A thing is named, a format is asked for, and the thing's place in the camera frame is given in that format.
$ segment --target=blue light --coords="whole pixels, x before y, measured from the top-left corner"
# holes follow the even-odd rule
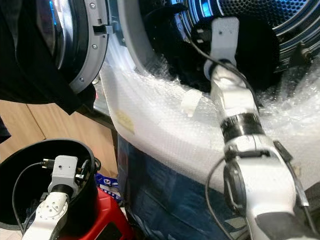
[[[202,10],[204,13],[205,17],[211,17],[210,9],[209,9],[209,4],[207,1],[202,3]]]
[[[50,9],[51,9],[51,14],[52,14],[52,19],[53,19],[53,24],[54,24],[54,25],[57,25],[56,17],[55,17],[54,5],[53,5],[53,3],[52,3],[52,1],[51,1],[51,0],[49,1],[49,5],[50,5]]]

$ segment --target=red object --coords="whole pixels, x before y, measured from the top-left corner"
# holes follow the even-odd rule
[[[133,231],[117,202],[100,188],[98,188],[97,201],[97,218],[91,230],[86,235],[77,239],[95,240],[101,238],[112,240],[132,240],[134,237]],[[60,240],[73,239],[75,238],[60,238]]]

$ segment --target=washing machine door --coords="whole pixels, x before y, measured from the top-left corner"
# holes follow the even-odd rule
[[[72,112],[94,98],[82,92],[105,59],[109,24],[105,0],[1,1],[0,99]]]

